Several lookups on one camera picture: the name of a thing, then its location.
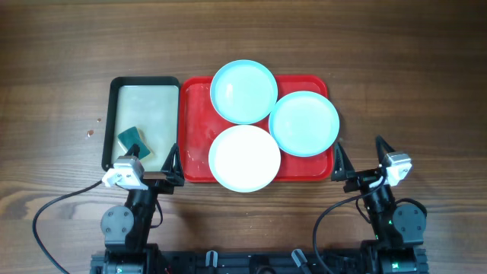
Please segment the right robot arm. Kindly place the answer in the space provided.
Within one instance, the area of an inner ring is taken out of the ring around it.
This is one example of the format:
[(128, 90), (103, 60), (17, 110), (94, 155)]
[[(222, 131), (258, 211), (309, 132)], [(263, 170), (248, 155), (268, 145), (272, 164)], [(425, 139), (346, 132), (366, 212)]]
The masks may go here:
[(410, 198), (396, 199), (392, 188), (412, 169), (412, 159), (378, 136), (379, 165), (356, 171), (344, 148), (336, 143), (333, 181), (343, 181), (346, 193), (359, 191), (375, 239), (362, 241), (358, 267), (362, 273), (428, 273), (424, 243), (427, 209)]

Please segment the light blue plate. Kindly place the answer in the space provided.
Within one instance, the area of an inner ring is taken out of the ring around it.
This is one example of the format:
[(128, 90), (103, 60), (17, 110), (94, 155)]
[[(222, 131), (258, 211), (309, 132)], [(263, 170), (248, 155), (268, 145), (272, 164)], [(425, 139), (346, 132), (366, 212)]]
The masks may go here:
[(329, 99), (312, 91), (285, 95), (269, 115), (269, 133), (285, 153), (308, 158), (325, 152), (339, 133), (339, 114)]

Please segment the green and yellow sponge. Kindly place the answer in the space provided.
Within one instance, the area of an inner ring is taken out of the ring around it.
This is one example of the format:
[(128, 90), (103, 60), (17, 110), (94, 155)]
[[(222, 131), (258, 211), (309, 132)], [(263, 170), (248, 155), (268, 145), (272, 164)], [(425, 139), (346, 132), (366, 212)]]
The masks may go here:
[(133, 145), (139, 147), (138, 158), (141, 160), (151, 154), (150, 148), (145, 144), (137, 127), (133, 126), (117, 136), (119, 146), (127, 153)]

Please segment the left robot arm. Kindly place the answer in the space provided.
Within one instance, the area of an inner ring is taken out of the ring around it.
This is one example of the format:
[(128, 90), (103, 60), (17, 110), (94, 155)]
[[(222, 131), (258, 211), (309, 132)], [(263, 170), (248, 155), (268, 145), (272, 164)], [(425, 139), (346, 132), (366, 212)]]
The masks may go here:
[(105, 252), (91, 259), (91, 273), (169, 273), (169, 263), (157, 244), (148, 243), (156, 211), (161, 211), (160, 194), (172, 195), (185, 183), (178, 145), (173, 145), (158, 172), (146, 173), (134, 144), (118, 157), (103, 176), (105, 186), (128, 191), (124, 205), (108, 209), (100, 222)]

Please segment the white plate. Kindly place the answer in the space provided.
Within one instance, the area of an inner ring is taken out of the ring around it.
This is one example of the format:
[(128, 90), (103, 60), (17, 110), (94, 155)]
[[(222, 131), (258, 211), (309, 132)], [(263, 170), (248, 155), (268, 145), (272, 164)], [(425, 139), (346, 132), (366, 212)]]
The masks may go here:
[(213, 177), (223, 187), (251, 193), (269, 185), (281, 166), (281, 152), (273, 137), (257, 126), (232, 126), (221, 132), (208, 152)]

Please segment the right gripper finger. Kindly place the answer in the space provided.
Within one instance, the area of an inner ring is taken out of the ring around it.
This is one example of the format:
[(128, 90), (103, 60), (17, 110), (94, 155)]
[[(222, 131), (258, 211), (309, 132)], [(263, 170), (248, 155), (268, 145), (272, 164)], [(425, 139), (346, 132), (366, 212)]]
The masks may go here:
[(376, 137), (375, 144), (377, 150), (377, 157), (380, 164), (384, 163), (386, 154), (390, 152), (395, 152), (395, 149), (392, 148), (381, 135), (378, 135)]
[(333, 146), (333, 150), (335, 157), (331, 180), (346, 181), (355, 177), (355, 169), (339, 142)]

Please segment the light green plate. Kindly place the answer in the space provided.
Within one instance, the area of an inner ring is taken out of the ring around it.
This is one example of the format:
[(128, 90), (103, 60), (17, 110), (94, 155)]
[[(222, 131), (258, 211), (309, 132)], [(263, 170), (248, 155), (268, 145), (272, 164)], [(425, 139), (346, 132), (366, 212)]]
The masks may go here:
[(210, 84), (212, 106), (219, 116), (234, 124), (254, 124), (267, 117), (278, 94), (270, 70), (248, 59), (223, 65)]

